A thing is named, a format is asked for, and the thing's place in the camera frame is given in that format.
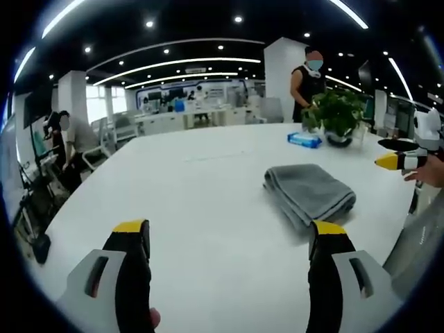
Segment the person's right hand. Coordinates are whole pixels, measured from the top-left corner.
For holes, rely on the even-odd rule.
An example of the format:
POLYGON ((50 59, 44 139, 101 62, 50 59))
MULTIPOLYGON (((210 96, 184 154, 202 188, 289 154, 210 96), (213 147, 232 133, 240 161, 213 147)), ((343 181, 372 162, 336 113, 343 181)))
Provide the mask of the person's right hand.
POLYGON ((428 155, 424 166, 404 177, 404 181, 419 181, 435 188, 443 188, 443 161, 435 155, 428 155))

